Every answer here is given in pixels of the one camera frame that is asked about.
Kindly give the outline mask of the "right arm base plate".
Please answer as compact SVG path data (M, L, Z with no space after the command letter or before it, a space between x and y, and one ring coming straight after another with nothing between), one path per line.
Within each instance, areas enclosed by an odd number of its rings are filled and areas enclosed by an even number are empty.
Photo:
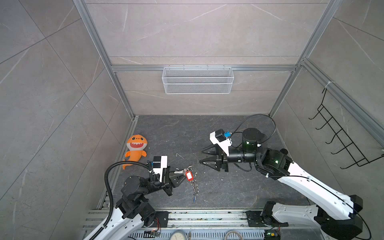
M246 218L249 227L288 227L288 223L277 221L271 212L246 211Z

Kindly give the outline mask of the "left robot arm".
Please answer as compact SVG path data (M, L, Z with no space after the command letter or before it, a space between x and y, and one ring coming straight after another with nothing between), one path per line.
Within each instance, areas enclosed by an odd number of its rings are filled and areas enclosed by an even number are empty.
M142 227L156 223L156 211L146 195L164 191L168 196L185 179L190 168L149 167L149 177L130 176L121 189L122 197L110 201L107 217L87 236L86 240L125 240Z

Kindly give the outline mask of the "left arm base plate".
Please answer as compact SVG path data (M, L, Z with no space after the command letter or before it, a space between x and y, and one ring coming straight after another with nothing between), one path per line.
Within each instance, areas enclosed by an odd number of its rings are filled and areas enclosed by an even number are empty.
M168 226L169 214L167 211L156 212L144 221L144 226L156 229L166 228Z

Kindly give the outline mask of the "red key tag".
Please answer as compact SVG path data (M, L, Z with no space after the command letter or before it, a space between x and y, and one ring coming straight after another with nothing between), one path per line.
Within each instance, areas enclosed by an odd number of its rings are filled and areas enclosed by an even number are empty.
M189 182L192 182L194 180L194 175L192 171L186 171L185 176Z

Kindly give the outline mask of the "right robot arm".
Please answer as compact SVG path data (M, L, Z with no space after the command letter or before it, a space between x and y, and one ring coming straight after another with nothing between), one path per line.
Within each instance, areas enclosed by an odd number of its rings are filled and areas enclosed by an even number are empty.
M262 142L266 138L258 129L248 128L242 131L240 146L233 147L230 132L219 129L210 134L211 145L202 149L208 158L200 160L200 164L218 172L228 172L230 163L254 164L266 178L279 181L314 202L310 206L293 206L268 201L260 214L267 226L311 226L331 240L352 240L361 234L362 198L342 194L322 183L288 157L287 150L264 149Z

